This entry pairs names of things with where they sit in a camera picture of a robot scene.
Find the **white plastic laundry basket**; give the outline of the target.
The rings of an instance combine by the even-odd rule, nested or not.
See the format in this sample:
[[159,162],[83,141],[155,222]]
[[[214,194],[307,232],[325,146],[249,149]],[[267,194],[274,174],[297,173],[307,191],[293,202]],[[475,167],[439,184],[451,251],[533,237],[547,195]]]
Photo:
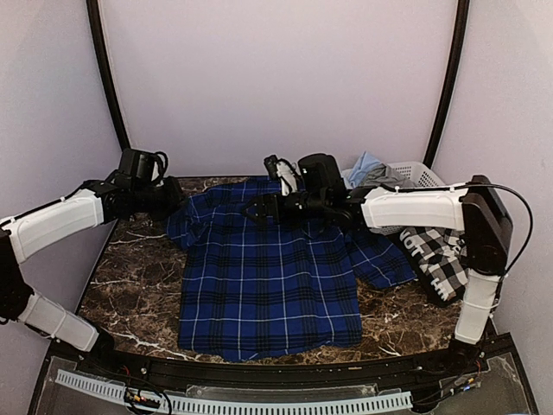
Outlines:
[[433,188],[444,186],[444,181],[431,169],[419,162],[389,163],[397,172],[412,180],[417,188]]

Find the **right black corner post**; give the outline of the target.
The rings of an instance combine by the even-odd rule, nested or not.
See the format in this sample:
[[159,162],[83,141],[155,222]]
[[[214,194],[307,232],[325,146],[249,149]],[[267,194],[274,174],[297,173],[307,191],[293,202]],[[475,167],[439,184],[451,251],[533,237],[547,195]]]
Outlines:
[[459,0],[457,2],[452,40],[442,84],[442,91],[436,108],[435,120],[429,135],[429,141],[423,157],[423,164],[429,169],[433,167],[434,161],[436,160],[450,104],[453,98],[457,74],[461,64],[465,34],[467,31],[469,9],[469,0]]

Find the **light blue shirt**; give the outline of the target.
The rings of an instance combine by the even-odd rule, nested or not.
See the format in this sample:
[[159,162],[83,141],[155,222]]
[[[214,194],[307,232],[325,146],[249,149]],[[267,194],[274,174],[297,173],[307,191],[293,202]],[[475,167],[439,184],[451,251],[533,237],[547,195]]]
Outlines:
[[364,151],[353,165],[348,175],[345,175],[347,188],[372,186],[380,183],[386,173],[385,164],[375,156]]

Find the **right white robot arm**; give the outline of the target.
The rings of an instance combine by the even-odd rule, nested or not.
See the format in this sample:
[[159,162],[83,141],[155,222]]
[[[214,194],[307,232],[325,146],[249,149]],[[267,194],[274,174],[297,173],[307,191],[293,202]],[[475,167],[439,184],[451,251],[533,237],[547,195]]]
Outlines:
[[498,192],[485,176],[433,188],[346,188],[341,176],[306,178],[302,190],[255,196],[242,210],[258,225],[267,220],[322,218],[346,230],[383,227],[441,227],[463,233],[467,248],[467,288],[454,330],[458,341],[441,357],[450,375],[474,361],[500,286],[513,264],[509,257],[513,223]]

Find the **black corner post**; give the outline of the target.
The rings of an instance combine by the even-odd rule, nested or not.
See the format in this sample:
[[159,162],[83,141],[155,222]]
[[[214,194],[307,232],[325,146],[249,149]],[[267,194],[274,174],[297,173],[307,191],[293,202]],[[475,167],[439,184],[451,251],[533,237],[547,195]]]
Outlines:
[[436,160],[450,104],[453,98],[457,74],[461,64],[465,34],[467,31],[469,9],[469,0],[459,0],[457,2],[452,40],[442,84],[442,91],[436,108],[435,120],[429,135],[429,141],[423,157],[423,164],[429,169],[433,167],[434,161]]
[[111,122],[116,134],[120,150],[126,150],[131,147],[128,133],[126,131],[123,114],[121,112],[118,95],[114,84],[111,65],[107,51],[105,33],[100,15],[100,2],[98,0],[86,0],[86,10],[90,32],[92,35],[92,44],[96,56],[96,62],[99,70],[106,104],[110,113]]

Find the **black white checkered folded shirt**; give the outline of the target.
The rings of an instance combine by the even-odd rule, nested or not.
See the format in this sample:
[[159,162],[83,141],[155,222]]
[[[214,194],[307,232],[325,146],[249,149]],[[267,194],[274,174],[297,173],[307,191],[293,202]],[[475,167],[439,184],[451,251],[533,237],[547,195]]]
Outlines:
[[430,303],[460,301],[467,286],[464,234],[447,228],[406,227],[388,238],[409,261]]

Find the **left black corner post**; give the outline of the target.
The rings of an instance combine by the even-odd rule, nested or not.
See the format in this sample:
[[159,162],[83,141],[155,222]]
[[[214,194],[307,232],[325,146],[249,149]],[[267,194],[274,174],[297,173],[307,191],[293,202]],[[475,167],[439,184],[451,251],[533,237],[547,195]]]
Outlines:
[[116,134],[120,150],[126,150],[131,147],[128,133],[126,131],[123,114],[121,112],[118,95],[114,84],[111,65],[107,51],[105,33],[100,15],[100,2],[98,0],[86,0],[86,10],[90,32],[92,35],[92,44],[96,56],[96,62],[99,70],[106,104],[110,113],[111,122]]

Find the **blue plaid long sleeve shirt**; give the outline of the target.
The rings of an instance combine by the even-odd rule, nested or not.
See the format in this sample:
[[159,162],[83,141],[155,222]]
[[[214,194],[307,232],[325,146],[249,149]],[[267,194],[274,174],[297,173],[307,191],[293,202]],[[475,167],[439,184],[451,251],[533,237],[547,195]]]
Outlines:
[[382,290],[415,277],[385,236],[244,217],[248,201],[276,189],[265,177],[215,186],[167,219],[167,236],[187,255],[180,348],[226,361],[348,348],[362,338],[359,283]]

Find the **grey button shirt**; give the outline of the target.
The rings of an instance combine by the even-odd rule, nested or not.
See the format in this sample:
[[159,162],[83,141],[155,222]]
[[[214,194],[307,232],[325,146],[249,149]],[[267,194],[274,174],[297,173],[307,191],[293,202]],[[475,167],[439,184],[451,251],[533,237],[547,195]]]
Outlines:
[[416,188],[417,185],[407,176],[397,172],[387,164],[379,164],[371,169],[359,184],[360,186],[381,186]]

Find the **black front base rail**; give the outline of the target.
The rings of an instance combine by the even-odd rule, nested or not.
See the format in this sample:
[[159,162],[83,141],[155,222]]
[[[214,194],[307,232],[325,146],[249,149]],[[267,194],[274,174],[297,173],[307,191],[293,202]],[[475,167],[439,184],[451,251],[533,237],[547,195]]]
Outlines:
[[455,363],[454,352],[445,348],[422,354],[372,361],[314,365],[246,365],[179,361],[110,350],[102,356],[78,357],[66,345],[54,353],[69,360],[71,369],[85,374],[128,380],[133,386],[152,384],[158,389],[183,391],[189,386],[300,389],[303,387],[357,386],[437,388],[441,380],[484,370],[491,358],[514,350],[509,334],[487,337],[478,349]]

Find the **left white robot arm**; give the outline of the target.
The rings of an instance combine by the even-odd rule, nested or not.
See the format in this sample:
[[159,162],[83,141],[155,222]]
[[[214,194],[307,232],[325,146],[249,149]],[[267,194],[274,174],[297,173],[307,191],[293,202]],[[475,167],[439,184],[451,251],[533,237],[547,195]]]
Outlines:
[[88,353],[89,364],[101,375],[116,376],[122,369],[122,359],[107,345],[98,343],[101,330],[25,282],[21,264],[76,233],[114,220],[128,220],[134,214],[164,220],[184,200],[180,183],[173,176],[137,189],[90,180],[67,197],[1,220],[1,323],[19,322],[65,342]]

